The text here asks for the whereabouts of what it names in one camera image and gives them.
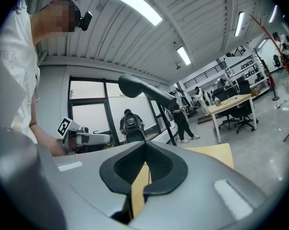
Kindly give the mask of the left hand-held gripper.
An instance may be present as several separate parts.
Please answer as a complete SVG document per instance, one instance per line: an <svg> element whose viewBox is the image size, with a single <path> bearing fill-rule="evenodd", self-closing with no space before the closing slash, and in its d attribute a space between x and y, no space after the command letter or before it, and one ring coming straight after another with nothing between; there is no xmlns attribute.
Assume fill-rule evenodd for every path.
<svg viewBox="0 0 289 230"><path fill-rule="evenodd" d="M62 119L57 133L66 153L77 153L83 146L109 144L111 141L110 135L89 134L87 127L80 126L68 117Z"/></svg>

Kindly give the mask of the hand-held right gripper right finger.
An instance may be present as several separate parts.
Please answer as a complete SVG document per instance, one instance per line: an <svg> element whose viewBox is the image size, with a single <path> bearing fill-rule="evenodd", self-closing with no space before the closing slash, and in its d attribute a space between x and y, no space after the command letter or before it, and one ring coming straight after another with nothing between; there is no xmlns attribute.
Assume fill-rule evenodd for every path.
<svg viewBox="0 0 289 230"><path fill-rule="evenodd" d="M181 157L188 174L167 195L148 198L129 223L136 230L254 230L266 214L266 195L221 161L195 151L157 142Z"/></svg>

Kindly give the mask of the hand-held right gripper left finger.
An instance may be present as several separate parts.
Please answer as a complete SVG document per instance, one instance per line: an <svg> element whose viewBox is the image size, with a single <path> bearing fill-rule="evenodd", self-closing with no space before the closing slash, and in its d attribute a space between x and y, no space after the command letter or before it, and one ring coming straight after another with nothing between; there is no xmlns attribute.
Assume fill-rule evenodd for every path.
<svg viewBox="0 0 289 230"><path fill-rule="evenodd" d="M113 149L57 157L62 185L65 230L148 230L148 219L134 215L148 183L144 142Z"/></svg>

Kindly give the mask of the black desk lamp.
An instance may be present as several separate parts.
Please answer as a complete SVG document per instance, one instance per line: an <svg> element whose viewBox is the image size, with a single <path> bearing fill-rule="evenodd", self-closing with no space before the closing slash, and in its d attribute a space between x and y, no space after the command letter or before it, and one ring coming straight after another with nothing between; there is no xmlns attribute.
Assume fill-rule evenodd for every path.
<svg viewBox="0 0 289 230"><path fill-rule="evenodd" d="M176 145L170 127L166 121L166 115L163 112L162 108L170 109L176 103L176 98L171 96L169 93L162 91L132 75L123 74L119 77L119 88L121 92L129 97L135 98L141 93L144 93L147 97L154 100L157 103L157 106L160 110L164 123L166 124L166 129L168 131L170 140L174 145Z"/></svg>

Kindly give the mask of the person's left forearm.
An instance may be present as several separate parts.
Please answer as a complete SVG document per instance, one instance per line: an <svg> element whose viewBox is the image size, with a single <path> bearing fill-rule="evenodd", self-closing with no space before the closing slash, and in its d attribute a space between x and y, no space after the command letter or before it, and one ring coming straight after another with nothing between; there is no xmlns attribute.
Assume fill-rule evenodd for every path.
<svg viewBox="0 0 289 230"><path fill-rule="evenodd" d="M49 148L51 155L54 157L65 156L67 152L63 147L61 139L55 138L47 134L42 128L38 125L31 126L31 131L33 132L37 143Z"/></svg>

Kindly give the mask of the large wooden desk white legs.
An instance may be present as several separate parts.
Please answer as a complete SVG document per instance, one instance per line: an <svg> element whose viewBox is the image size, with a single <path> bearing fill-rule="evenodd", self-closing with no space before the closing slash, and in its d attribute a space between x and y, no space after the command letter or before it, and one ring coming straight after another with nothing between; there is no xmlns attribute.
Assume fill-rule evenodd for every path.
<svg viewBox="0 0 289 230"><path fill-rule="evenodd" d="M217 139L218 143L221 143L221 137L220 137L220 132L219 132L219 125L216 120L216 115L219 114L220 112L226 111L230 108L233 108L235 106L238 106L239 104L242 104L245 101L249 101L252 115L253 115L253 123L254 123L254 129L257 130L257 122L256 122L256 112L252 100L252 95L249 94L242 94L242 95L235 95L233 97L230 97L229 99L226 99L222 101L219 105L212 105L208 107L208 110L210 112L214 128L216 130L217 134Z"/></svg>

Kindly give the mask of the small wooden table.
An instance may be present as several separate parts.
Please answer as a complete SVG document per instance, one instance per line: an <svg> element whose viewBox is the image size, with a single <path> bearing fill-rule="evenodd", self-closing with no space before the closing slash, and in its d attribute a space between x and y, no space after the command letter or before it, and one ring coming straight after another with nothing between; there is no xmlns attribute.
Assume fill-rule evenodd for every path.
<svg viewBox="0 0 289 230"><path fill-rule="evenodd" d="M233 156L230 145L228 143L198 148L184 148L182 146L179 147L193 152L198 152L201 154L211 156L219 160L223 164L227 165L228 167L234 169ZM132 189L131 203L132 203L133 218L135 218L140 213L142 208L145 206L143 189L145 186L149 184L151 184L151 173L148 165L145 162L131 187Z"/></svg>

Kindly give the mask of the black backpack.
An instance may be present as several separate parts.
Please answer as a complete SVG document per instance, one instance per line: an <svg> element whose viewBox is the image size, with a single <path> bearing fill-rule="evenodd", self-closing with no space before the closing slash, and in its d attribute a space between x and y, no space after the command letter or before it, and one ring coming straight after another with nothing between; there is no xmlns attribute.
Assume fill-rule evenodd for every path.
<svg viewBox="0 0 289 230"><path fill-rule="evenodd" d="M140 119L132 112L124 115L123 130L126 143L145 141L145 134Z"/></svg>

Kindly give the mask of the black framed window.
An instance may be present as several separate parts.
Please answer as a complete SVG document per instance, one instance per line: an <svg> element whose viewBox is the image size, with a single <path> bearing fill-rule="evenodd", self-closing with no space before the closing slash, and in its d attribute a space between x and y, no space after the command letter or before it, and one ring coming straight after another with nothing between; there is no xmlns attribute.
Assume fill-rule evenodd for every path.
<svg viewBox="0 0 289 230"><path fill-rule="evenodd" d="M109 147L126 142L120 130L120 120L126 109L140 116L144 137L168 143L168 128L156 101L141 93L135 98L125 96L115 80L71 77L68 84L68 117L86 126L91 132L111 137Z"/></svg>

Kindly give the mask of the white backpack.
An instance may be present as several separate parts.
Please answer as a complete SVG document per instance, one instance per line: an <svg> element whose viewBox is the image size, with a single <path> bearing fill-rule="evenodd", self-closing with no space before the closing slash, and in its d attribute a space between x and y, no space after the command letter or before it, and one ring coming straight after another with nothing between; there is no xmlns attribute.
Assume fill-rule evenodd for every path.
<svg viewBox="0 0 289 230"><path fill-rule="evenodd" d="M171 111L168 110L168 109L165 109L165 115L166 115L166 118L169 122L169 126L171 129L174 129L175 126L176 126L176 123L174 121L174 116L172 115Z"/></svg>

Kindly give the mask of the black office chair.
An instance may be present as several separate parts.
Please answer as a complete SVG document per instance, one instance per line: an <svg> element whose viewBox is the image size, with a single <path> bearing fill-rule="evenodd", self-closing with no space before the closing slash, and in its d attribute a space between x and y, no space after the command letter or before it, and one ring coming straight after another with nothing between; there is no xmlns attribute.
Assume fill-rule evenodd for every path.
<svg viewBox="0 0 289 230"><path fill-rule="evenodd" d="M240 77L237 80L237 83L241 95L251 94L250 84L248 80L244 80L243 77ZM254 124L257 124L258 120L257 119L253 120L250 118L250 115L253 113L252 107L254 107L254 105L250 104L248 100L239 104L238 107L234 108L234 110L232 111L231 115L234 118L239 118L239 121L236 124L234 124L234 127L239 125L239 127L236 130L237 134L244 126L249 126L251 128L251 131L255 131L255 127L250 123L253 121Z"/></svg>
<svg viewBox="0 0 289 230"><path fill-rule="evenodd" d="M224 89L216 89L216 90L214 90L213 93L215 95L215 98L218 98L221 102L228 99L227 92ZM228 129L230 130L231 129L230 123L238 122L234 117L230 118L230 116L232 115L232 112L234 112L235 109L236 109L235 107L232 107L232 108L227 109L223 112L220 112L216 115L217 117L226 117L227 118L226 120L223 120L222 124L219 125L219 128L221 126L224 126L225 124L228 124L228 126L229 126Z"/></svg>

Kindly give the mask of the black mezzanine railing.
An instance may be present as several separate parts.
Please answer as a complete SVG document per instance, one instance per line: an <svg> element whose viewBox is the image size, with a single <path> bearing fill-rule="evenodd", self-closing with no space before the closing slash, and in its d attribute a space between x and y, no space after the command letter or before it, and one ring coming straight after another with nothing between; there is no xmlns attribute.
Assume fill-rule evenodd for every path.
<svg viewBox="0 0 289 230"><path fill-rule="evenodd" d="M222 72L224 67L225 67L224 62L222 64L218 64L218 65L210 68L209 70L197 75L196 77L190 79L189 81L184 82L183 85L187 89L191 86L199 84L200 82L208 79L209 77L211 77L211 76L213 76L219 72Z"/></svg>

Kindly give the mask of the person's white shirt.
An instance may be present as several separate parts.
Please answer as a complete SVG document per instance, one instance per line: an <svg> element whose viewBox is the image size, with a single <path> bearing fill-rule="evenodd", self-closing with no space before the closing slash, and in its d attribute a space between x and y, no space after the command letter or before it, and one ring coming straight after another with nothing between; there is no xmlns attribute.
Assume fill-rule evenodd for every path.
<svg viewBox="0 0 289 230"><path fill-rule="evenodd" d="M15 5L0 29L0 55L14 79L25 90L23 99L11 127L22 132L35 144L32 120L32 104L39 100L36 86L40 80L37 53L33 45L30 15L25 3Z"/></svg>

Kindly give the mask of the white shelving unit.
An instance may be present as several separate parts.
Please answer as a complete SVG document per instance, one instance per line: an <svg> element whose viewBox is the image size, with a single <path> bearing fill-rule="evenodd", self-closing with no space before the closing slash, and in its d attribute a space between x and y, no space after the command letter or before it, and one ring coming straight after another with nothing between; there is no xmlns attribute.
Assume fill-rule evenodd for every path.
<svg viewBox="0 0 289 230"><path fill-rule="evenodd" d="M269 91L270 83L264 73L262 64L253 54L242 57L225 57L224 61L226 64L224 69L226 78L237 92L240 92L237 83L240 77L249 81L250 89L260 86L261 93L256 97L252 97L253 99Z"/></svg>

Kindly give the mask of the black coat stand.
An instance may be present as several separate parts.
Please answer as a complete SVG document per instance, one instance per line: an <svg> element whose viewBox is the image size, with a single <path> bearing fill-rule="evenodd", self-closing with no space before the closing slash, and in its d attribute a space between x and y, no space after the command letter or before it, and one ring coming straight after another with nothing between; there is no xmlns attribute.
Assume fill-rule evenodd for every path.
<svg viewBox="0 0 289 230"><path fill-rule="evenodd" d="M259 59L259 61L261 62L263 70L264 70L264 73L267 76L268 82L270 83L270 88L271 88L271 90L273 92L273 95L274 95L272 100L273 101L279 100L279 97L277 96L277 93L276 93L276 86L275 86L274 80L273 80L273 78L271 76L271 73L270 73L265 61L260 57L260 55L258 54L258 51L256 50L256 48L253 48L253 52L255 53L255 55Z"/></svg>

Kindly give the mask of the reddish-brown coat rack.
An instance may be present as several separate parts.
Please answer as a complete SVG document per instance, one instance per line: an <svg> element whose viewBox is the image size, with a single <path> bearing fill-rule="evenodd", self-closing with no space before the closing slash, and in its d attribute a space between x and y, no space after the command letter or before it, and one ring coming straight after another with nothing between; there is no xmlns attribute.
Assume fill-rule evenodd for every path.
<svg viewBox="0 0 289 230"><path fill-rule="evenodd" d="M269 32L266 30L266 28L254 16L252 16L251 14L249 14L248 16L251 18L251 20L253 20L255 22L255 24L257 24L261 28L261 30L267 35L267 38L273 42L275 48L277 49L278 53L281 56L281 60L284 63L285 70L286 70L287 75L289 77L289 68L288 68L287 62L286 62L283 54L281 53L280 49L278 48L276 42L274 41L273 37L269 34ZM289 138L289 133L285 136L285 138L283 139L283 142L285 142L288 138Z"/></svg>

